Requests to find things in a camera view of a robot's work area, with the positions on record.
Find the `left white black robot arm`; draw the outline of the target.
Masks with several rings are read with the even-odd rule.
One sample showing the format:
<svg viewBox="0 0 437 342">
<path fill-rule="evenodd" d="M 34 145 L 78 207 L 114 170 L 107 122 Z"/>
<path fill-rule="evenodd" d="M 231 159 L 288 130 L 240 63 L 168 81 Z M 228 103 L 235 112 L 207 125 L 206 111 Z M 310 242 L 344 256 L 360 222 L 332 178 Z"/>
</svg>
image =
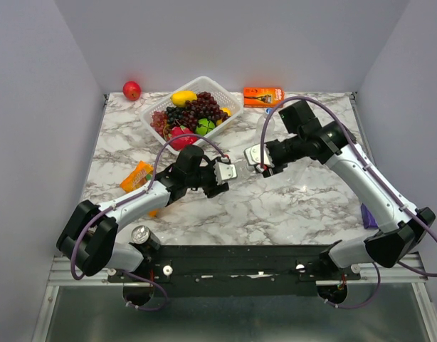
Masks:
<svg viewBox="0 0 437 342">
<path fill-rule="evenodd" d="M 226 192 L 229 180 L 236 177 L 236 167 L 228 157 L 211 160 L 199 146 L 189 145 L 139 189 L 102 204 L 89 200 L 78 204 L 56 247 L 85 276 L 108 268 L 123 270 L 131 280 L 141 281 L 149 271 L 144 243 L 118 243 L 117 233 L 149 212 L 176 202 L 188 190 L 201 189 L 208 198 Z"/>
</svg>

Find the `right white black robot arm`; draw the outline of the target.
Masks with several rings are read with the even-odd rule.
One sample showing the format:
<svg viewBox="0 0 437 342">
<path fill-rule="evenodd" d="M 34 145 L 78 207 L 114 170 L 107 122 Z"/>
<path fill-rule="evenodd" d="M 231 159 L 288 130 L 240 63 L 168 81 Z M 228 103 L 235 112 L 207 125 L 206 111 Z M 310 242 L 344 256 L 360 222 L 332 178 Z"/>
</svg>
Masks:
<svg viewBox="0 0 437 342">
<path fill-rule="evenodd" d="M 279 115 L 292 136 L 259 142 L 245 150 L 247 163 L 264 177 L 308 157 L 328 167 L 358 196 L 375 219 L 372 236 L 338 241 L 321 253 L 319 273 L 334 279 L 353 264 L 375 262 L 390 268 L 412 251 L 436 219 L 429 207 L 418 208 L 387 181 L 345 126 L 333 120 L 321 125 L 305 98 Z"/>
</svg>

